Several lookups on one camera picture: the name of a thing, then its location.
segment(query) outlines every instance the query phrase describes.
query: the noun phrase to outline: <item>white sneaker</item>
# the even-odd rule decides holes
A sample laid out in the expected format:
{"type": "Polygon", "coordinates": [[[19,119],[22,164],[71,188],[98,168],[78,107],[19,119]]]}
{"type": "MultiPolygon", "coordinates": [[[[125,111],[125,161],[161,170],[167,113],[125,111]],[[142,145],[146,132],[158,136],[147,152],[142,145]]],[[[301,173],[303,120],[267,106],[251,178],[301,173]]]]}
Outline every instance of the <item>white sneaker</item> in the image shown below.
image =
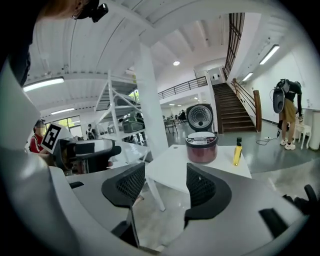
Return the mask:
{"type": "Polygon", "coordinates": [[[288,143],[285,144],[284,148],[285,148],[286,150],[295,150],[295,149],[296,149],[296,145],[291,142],[290,145],[289,145],[288,143]]]}
{"type": "Polygon", "coordinates": [[[288,139],[287,139],[287,138],[282,139],[281,142],[280,142],[280,145],[281,145],[281,146],[285,146],[285,145],[287,144],[287,142],[288,142],[288,139]]]}

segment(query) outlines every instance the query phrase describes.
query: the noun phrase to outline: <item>white pillar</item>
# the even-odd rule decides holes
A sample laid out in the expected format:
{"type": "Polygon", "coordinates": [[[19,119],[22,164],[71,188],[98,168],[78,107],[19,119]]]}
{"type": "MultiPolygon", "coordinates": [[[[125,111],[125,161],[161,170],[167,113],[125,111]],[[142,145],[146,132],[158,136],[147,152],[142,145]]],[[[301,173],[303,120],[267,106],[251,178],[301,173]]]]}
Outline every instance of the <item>white pillar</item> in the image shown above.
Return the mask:
{"type": "Polygon", "coordinates": [[[309,147],[312,150],[318,150],[320,144],[320,112],[313,111],[313,119],[312,119],[312,135],[311,141],[309,143],[309,147]]]}
{"type": "Polygon", "coordinates": [[[157,83],[150,48],[139,42],[134,46],[134,71],[148,146],[153,159],[168,148],[167,135],[158,97],[157,83]]]}
{"type": "Polygon", "coordinates": [[[199,103],[203,102],[201,92],[198,92],[198,100],[199,100],[199,103]]]}
{"type": "Polygon", "coordinates": [[[205,99],[206,103],[210,104],[213,111],[213,124],[212,124],[212,131],[218,132],[218,120],[217,120],[217,107],[216,107],[216,100],[215,100],[215,93],[214,89],[212,88],[212,83],[209,74],[205,74],[206,82],[208,86],[206,87],[205,99]]]}

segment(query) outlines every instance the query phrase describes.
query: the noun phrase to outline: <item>wooden stairs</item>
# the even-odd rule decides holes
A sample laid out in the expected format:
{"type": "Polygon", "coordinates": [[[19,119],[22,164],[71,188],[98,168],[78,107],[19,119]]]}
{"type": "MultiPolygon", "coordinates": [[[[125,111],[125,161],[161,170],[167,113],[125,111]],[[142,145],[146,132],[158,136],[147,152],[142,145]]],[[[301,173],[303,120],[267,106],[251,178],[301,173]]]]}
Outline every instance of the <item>wooden stairs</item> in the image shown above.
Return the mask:
{"type": "Polygon", "coordinates": [[[223,132],[256,132],[256,127],[244,105],[232,89],[226,83],[212,87],[214,94],[219,98],[223,132]]]}

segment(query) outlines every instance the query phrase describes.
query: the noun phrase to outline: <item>gray floor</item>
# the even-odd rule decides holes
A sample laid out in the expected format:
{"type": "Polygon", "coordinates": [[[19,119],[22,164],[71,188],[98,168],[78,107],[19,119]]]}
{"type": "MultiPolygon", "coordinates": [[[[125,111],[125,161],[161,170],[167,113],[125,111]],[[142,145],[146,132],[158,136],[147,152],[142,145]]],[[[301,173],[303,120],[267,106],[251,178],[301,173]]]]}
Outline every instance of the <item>gray floor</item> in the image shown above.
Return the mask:
{"type": "MultiPolygon", "coordinates": [[[[185,144],[185,138],[193,130],[187,123],[177,125],[178,134],[167,133],[169,146],[185,144]]],[[[304,186],[310,184],[320,191],[320,153],[297,146],[287,151],[279,145],[280,139],[270,141],[266,146],[256,144],[264,137],[276,137],[277,127],[264,122],[262,132],[239,132],[219,135],[220,146],[233,146],[237,137],[242,137],[243,156],[252,173],[252,178],[261,181],[263,186],[275,190],[280,196],[287,194],[293,198],[307,198],[304,186]]],[[[142,190],[144,200],[133,208],[135,226],[141,246],[156,249],[168,246],[183,232],[184,214],[190,208],[188,194],[176,191],[162,184],[156,184],[166,207],[161,212],[147,185],[142,190]]]]}
{"type": "MultiPolygon", "coordinates": [[[[177,130],[178,134],[176,132],[174,135],[167,133],[169,146],[173,144],[184,145],[186,136],[194,132],[187,123],[177,124],[177,130]]],[[[259,133],[248,131],[219,134],[218,145],[235,146],[237,137],[242,137],[242,154],[251,173],[285,169],[320,158],[320,151],[306,149],[306,146],[301,150],[301,144],[297,140],[295,142],[295,150],[285,150],[280,145],[281,136],[278,139],[269,141],[265,146],[256,143],[257,140],[264,140],[265,137],[276,138],[277,131],[276,125],[262,122],[262,131],[259,133]]]]}

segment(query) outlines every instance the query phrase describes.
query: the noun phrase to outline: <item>balcony railing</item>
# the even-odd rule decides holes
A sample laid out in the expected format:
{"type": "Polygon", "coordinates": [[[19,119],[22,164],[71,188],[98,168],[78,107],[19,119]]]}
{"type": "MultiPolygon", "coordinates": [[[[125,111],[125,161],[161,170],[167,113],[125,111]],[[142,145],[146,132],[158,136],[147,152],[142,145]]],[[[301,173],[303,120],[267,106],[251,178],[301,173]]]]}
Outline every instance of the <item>balcony railing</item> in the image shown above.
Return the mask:
{"type": "Polygon", "coordinates": [[[181,84],[178,84],[174,87],[171,87],[169,89],[166,89],[164,91],[161,91],[158,93],[159,99],[162,100],[164,98],[176,95],[176,94],[180,94],[198,87],[202,87],[202,86],[207,86],[207,79],[205,76],[200,77],[200,78],[196,78],[193,79],[191,81],[188,82],[184,82],[181,84]]]}
{"type": "Polygon", "coordinates": [[[244,28],[245,14],[230,13],[229,14],[229,44],[226,61],[224,65],[224,76],[228,78],[232,66],[234,65],[237,51],[239,48],[242,30],[244,28]]]}

